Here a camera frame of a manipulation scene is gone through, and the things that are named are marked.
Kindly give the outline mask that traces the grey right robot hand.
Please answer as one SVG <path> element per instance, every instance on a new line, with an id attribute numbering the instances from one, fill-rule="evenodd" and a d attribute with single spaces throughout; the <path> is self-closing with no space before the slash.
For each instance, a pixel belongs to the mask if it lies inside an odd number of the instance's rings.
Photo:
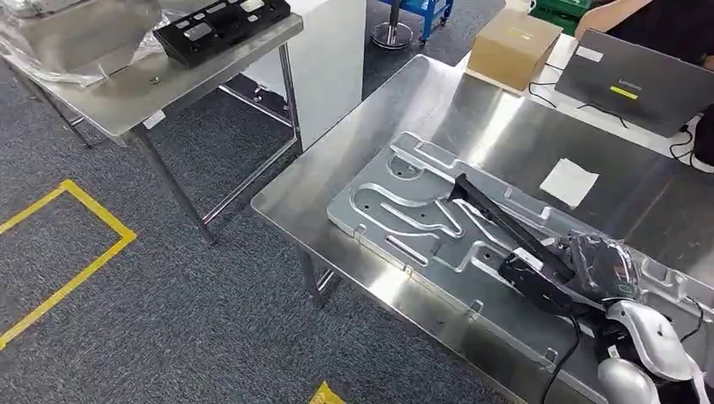
<path id="1" fill-rule="evenodd" d="M 641 299 L 640 274 L 619 242 L 571 232 L 557 239 L 553 252 L 574 272 L 563 284 L 586 299 L 597 304 Z"/>

